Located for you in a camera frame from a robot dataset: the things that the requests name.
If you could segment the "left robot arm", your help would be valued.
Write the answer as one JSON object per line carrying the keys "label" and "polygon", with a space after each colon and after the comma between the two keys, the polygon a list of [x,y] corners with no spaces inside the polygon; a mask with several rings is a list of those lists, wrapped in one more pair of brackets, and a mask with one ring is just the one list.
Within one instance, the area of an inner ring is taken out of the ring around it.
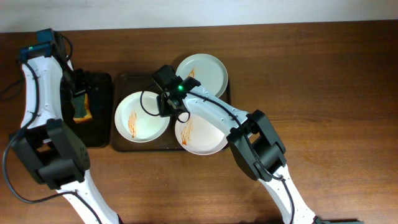
{"label": "left robot arm", "polygon": [[85,223],[121,223],[96,188],[86,146],[63,120],[62,104],[84,97],[92,85],[83,72],[74,71],[67,37],[49,28],[38,31],[37,40],[20,51],[25,112],[3,154],[6,184],[19,200],[34,203],[19,195],[9,180],[7,156],[13,150],[32,178],[56,190],[54,197],[65,197]]}

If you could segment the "white plate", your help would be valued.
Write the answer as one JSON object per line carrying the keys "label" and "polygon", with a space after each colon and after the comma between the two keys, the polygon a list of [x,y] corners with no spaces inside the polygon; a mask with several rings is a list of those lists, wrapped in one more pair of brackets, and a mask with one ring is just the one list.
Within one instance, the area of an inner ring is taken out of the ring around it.
{"label": "white plate", "polygon": [[153,141],[161,136],[168,128],[170,118],[151,116],[158,114],[157,93],[145,91],[141,98],[141,91],[125,97],[117,106],[114,123],[118,133],[131,142],[144,143]]}
{"label": "white plate", "polygon": [[217,153],[227,145],[224,133],[195,114],[190,117],[188,113],[181,114],[174,130],[178,143],[186,151],[199,156]]}

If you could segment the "green and orange sponge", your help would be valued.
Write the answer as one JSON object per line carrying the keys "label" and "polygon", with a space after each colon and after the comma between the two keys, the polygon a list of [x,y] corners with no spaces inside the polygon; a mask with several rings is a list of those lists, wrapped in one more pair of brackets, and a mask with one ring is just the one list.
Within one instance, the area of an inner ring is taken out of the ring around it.
{"label": "green and orange sponge", "polygon": [[72,99],[74,108],[73,120],[76,123],[84,123],[92,119],[88,94],[84,94]]}

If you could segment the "grey-white plate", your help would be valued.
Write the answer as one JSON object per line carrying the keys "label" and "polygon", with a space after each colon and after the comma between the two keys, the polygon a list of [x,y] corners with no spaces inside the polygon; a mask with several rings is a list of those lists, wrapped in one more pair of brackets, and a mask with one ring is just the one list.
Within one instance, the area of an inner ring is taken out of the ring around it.
{"label": "grey-white plate", "polygon": [[210,54],[194,54],[185,58],[177,67],[176,75],[183,79],[193,77],[216,97],[220,97],[228,85],[226,67]]}

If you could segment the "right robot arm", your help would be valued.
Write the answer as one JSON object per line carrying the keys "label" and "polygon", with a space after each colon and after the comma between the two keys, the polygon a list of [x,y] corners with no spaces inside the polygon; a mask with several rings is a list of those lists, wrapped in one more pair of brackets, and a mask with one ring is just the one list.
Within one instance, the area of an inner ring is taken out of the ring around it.
{"label": "right robot arm", "polygon": [[266,188],[284,223],[321,223],[293,183],[286,148],[262,111],[239,110],[212,95],[198,80],[177,76],[170,65],[154,72],[152,79],[162,92],[157,97],[159,116],[197,115],[224,133],[237,165]]}

